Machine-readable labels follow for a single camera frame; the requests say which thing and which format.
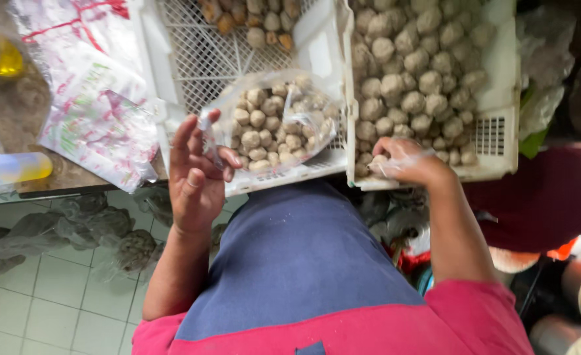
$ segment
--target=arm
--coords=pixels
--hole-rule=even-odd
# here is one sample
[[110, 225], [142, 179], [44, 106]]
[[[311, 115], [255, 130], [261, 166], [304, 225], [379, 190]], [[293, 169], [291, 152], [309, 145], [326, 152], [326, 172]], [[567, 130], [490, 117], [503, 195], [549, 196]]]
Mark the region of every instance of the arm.
[[[421, 155], [414, 141], [381, 138], [373, 154], [388, 151], [392, 159]], [[496, 281], [485, 239], [472, 214], [457, 175], [435, 155], [421, 156], [412, 164], [371, 166], [377, 173], [400, 181], [414, 182], [429, 192], [430, 261], [433, 276], [445, 279]]]
[[[221, 112], [210, 113], [216, 121]], [[236, 152], [217, 147], [223, 171], [203, 155], [197, 117], [189, 115], [170, 150], [170, 201], [174, 221], [146, 292], [142, 318], [150, 321], [188, 311], [207, 278], [212, 221], [221, 213], [225, 184], [242, 166]]]

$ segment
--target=red shirt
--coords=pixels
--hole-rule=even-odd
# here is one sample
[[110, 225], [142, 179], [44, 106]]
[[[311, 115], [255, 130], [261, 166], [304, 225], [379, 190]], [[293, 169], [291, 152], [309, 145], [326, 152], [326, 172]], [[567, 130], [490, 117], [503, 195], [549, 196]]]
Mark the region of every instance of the red shirt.
[[294, 354], [318, 342], [326, 354], [533, 354], [514, 296], [501, 284], [444, 281], [425, 301], [338, 311], [199, 341], [174, 339], [182, 313], [143, 321], [133, 336], [133, 355]]

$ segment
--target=white tiled floor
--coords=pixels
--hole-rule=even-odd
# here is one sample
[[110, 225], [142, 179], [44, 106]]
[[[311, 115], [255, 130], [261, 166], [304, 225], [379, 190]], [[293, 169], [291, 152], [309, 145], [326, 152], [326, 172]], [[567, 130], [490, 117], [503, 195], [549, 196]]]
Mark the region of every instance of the white tiled floor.
[[[161, 241], [168, 237], [169, 228], [139, 211], [132, 196], [110, 191], [107, 200], [129, 210], [134, 229]], [[214, 224], [227, 222], [246, 200], [246, 195], [229, 198]], [[59, 200], [0, 205], [0, 227], [58, 205]], [[110, 257], [105, 248], [68, 246], [28, 257], [0, 275], [0, 355], [130, 354], [147, 285], [137, 278], [101, 282], [99, 268]]]

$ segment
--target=white mesh tray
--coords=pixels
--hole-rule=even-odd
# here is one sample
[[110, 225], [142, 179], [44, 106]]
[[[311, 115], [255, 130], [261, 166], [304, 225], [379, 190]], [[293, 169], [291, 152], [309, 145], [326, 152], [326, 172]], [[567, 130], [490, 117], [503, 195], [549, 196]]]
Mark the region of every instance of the white mesh tray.
[[[453, 169], [461, 181], [484, 181], [500, 179], [518, 168], [518, 111], [520, 108], [520, 57], [516, 52], [515, 1], [492, 0], [484, 5], [482, 16], [497, 26], [497, 36], [482, 57], [483, 66], [489, 76], [489, 84], [477, 93], [476, 130], [472, 141], [476, 145], [478, 165], [459, 166]], [[345, 48], [345, 57], [351, 51]], [[353, 98], [352, 71], [346, 74], [350, 83], [350, 114], [348, 115], [348, 167], [350, 186], [361, 190], [391, 190], [399, 187], [396, 181], [354, 176], [355, 122], [359, 117], [359, 104]]]
[[[302, 17], [293, 31], [296, 56], [274, 46], [253, 50], [247, 28], [222, 36], [206, 24], [196, 0], [134, 0], [129, 9], [140, 45], [144, 77], [154, 102], [155, 122], [166, 168], [169, 140], [186, 113], [198, 114], [225, 86], [247, 73], [302, 68], [326, 78], [342, 99], [344, 66], [340, 41], [353, 26], [351, 11], [341, 0], [302, 0]], [[227, 184], [232, 196], [345, 171], [346, 115], [342, 131], [317, 157], [292, 171], [257, 179], [240, 178]]]

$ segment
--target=hand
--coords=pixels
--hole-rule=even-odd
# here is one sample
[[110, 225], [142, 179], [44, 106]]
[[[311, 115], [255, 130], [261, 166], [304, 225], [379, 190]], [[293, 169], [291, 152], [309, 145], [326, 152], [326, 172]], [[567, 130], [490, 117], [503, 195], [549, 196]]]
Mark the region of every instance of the hand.
[[[209, 118], [216, 122], [219, 110]], [[225, 181], [231, 182], [235, 169], [242, 167], [238, 154], [228, 147], [218, 146], [224, 169], [218, 170], [203, 155], [203, 132], [197, 128], [197, 117], [189, 115], [179, 126], [170, 150], [170, 200], [177, 235], [209, 235], [212, 221], [221, 213], [225, 201]]]
[[405, 138], [382, 137], [374, 145], [373, 156], [389, 153], [391, 159], [404, 162], [397, 166], [389, 166], [389, 161], [382, 165], [370, 165], [374, 173], [385, 174], [403, 182], [413, 182], [428, 188], [430, 185], [456, 179], [453, 170], [437, 158], [435, 154], [425, 154], [425, 150], [416, 141]]

